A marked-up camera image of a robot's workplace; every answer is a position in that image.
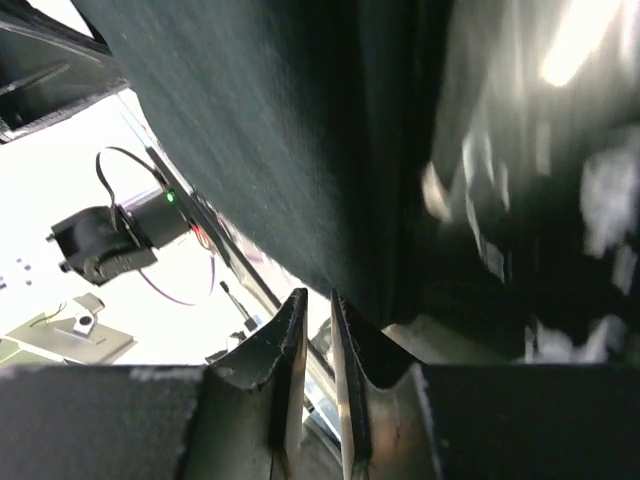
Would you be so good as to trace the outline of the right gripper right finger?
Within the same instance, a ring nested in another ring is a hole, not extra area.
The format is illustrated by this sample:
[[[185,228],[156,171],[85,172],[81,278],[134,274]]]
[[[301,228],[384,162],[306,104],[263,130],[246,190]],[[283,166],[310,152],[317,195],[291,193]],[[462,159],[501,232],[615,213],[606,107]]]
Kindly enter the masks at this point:
[[[635,479],[639,372],[426,364],[331,298],[348,479]]]

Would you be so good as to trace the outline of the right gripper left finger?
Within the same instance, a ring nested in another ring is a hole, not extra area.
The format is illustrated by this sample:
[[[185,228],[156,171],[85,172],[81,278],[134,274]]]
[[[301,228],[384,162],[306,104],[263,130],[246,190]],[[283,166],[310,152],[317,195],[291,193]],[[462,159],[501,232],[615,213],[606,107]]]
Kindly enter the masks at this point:
[[[308,294],[203,366],[14,366],[1,372],[5,479],[291,479]]]

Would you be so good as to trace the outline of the black t-shirt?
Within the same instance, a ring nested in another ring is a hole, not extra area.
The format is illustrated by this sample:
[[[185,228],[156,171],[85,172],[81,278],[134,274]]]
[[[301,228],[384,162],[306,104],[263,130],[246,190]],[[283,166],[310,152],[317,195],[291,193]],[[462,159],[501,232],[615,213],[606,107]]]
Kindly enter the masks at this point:
[[[449,1],[81,1],[161,146],[291,274],[378,326],[411,272]]]

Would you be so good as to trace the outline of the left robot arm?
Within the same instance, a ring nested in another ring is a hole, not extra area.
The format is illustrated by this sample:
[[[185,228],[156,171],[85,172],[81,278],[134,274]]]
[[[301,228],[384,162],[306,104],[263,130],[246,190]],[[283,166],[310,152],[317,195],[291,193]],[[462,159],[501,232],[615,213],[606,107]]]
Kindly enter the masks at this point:
[[[157,262],[157,250],[196,227],[186,206],[186,196],[178,190],[171,172],[160,165],[155,149],[145,149],[152,164],[124,148],[108,149],[147,170],[157,187],[119,203],[104,174],[101,155],[106,151],[101,150],[95,157],[95,172],[109,195],[109,203],[82,209],[61,220],[51,227],[46,238],[63,255],[59,263],[62,272],[73,272],[97,287],[153,265]]]

